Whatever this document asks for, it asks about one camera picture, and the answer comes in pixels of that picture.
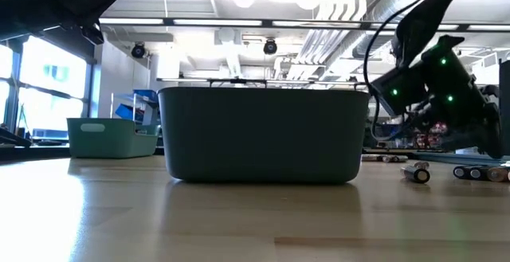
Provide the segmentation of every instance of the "storage bin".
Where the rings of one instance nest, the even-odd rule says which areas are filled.
[[[156,92],[154,92],[153,90],[135,89],[135,90],[133,90],[133,92],[137,95],[145,96],[153,102],[156,102],[156,103],[158,102],[158,94]]]
[[[152,155],[158,141],[159,126],[136,126],[127,119],[67,119],[67,125],[69,149],[76,158]]]
[[[365,92],[177,87],[158,95],[175,178],[344,183],[358,173]]]

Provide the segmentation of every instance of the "gray storage bin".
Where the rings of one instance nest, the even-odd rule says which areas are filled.
[[[164,88],[167,169],[188,182],[350,181],[368,99],[349,90]]]

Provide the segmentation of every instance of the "desk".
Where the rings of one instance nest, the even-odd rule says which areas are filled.
[[[1,261],[490,261],[510,184],[364,162],[345,186],[187,185],[164,157],[0,166]]]

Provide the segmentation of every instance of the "teal storage bin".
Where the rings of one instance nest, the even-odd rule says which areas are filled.
[[[159,125],[127,119],[67,119],[74,158],[134,158],[154,154]]]

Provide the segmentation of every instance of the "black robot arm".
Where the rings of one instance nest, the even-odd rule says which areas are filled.
[[[478,147],[491,157],[500,158],[499,110],[488,99],[494,92],[480,90],[475,85],[476,78],[465,71],[452,51],[464,38],[447,35],[441,37],[434,47],[422,54],[417,64],[410,66],[434,37],[451,2],[419,2],[399,22],[396,29],[392,41],[396,67],[377,80],[366,83],[376,101],[390,115],[407,114],[401,131],[415,127],[428,131],[435,123],[445,123],[448,134],[443,143],[444,148],[455,150]],[[407,111],[409,106],[418,107]]]
[[[393,41],[397,65],[408,67],[434,37],[453,0],[424,0],[398,24]]]

